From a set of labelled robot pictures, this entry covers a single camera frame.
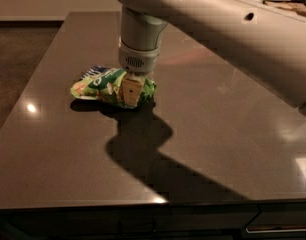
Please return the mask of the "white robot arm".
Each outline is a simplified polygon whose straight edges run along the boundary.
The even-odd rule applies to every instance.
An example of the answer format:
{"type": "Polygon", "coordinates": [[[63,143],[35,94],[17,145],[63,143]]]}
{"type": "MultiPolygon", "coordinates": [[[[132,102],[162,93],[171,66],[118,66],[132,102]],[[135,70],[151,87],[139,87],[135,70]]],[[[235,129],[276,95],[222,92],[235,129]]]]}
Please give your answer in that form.
{"type": "Polygon", "coordinates": [[[118,0],[119,62],[146,75],[171,24],[306,116],[306,17],[254,0],[118,0]]]}

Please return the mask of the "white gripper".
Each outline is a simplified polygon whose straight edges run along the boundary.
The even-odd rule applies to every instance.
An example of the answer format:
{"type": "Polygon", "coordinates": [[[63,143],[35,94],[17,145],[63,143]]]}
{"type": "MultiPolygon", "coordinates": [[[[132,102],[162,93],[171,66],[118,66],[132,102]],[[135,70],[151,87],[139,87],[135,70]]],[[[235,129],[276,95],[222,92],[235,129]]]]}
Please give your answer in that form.
{"type": "MultiPolygon", "coordinates": [[[[119,41],[119,63],[123,69],[137,74],[148,74],[156,66],[160,54],[160,42],[119,41]]],[[[145,77],[127,73],[122,80],[124,103],[136,107],[143,90],[145,77]]]]}

